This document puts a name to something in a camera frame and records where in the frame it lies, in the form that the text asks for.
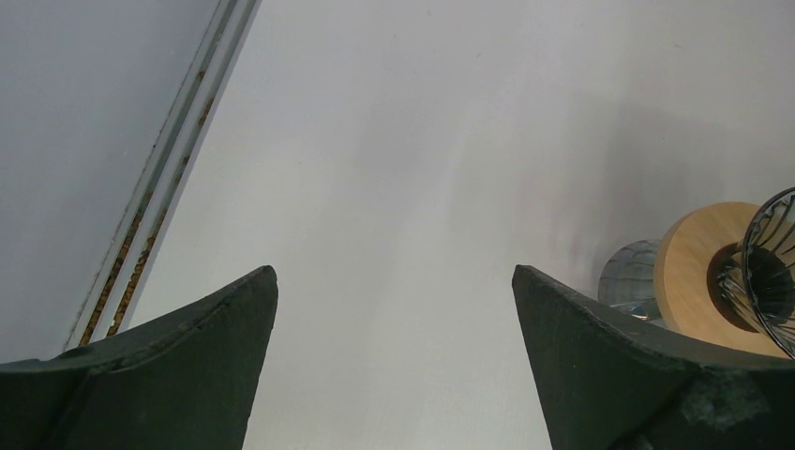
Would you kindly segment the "grey glass carafe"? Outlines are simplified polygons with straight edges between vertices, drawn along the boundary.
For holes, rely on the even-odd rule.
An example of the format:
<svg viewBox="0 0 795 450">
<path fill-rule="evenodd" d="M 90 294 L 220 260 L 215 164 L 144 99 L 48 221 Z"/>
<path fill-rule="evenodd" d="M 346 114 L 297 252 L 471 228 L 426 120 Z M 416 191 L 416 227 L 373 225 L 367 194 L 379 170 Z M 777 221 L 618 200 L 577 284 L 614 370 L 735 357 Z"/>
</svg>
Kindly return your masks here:
<svg viewBox="0 0 795 450">
<path fill-rule="evenodd" d="M 597 300 L 636 319 L 665 327 L 653 285 L 660 244 L 658 239 L 638 240 L 617 250 L 602 269 Z"/>
</svg>

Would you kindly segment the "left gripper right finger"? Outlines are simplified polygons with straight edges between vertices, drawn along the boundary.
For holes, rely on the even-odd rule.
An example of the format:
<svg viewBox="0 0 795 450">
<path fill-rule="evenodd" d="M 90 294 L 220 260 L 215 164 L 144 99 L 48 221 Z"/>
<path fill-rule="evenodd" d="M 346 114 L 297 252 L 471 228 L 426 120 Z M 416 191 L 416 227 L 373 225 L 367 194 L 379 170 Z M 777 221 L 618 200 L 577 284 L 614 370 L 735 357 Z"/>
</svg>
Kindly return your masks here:
<svg viewBox="0 0 795 450">
<path fill-rule="evenodd" d="M 790 449 L 794 364 L 632 318 L 529 266 L 512 288 L 555 449 Z"/>
</svg>

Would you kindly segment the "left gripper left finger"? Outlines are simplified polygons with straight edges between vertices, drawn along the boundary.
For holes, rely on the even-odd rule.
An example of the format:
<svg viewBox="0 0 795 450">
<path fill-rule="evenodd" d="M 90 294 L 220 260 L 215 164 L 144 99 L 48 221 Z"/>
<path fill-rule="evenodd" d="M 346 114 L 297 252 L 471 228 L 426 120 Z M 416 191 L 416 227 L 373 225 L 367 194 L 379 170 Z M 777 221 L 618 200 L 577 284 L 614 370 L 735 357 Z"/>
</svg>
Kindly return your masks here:
<svg viewBox="0 0 795 450">
<path fill-rule="evenodd" d="M 1 367 L 5 449 L 239 449 L 278 306 L 259 267 L 50 360 Z"/>
</svg>

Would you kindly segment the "grey ribbed dripper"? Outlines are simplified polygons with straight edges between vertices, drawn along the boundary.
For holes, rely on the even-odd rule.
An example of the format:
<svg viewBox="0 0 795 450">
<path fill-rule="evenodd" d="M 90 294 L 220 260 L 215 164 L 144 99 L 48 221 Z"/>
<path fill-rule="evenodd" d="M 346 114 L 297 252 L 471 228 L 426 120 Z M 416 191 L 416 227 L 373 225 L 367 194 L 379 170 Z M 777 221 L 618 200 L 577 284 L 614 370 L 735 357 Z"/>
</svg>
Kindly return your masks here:
<svg viewBox="0 0 795 450">
<path fill-rule="evenodd" d="M 766 201 L 718 272 L 720 298 L 740 323 L 794 356 L 794 189 Z"/>
</svg>

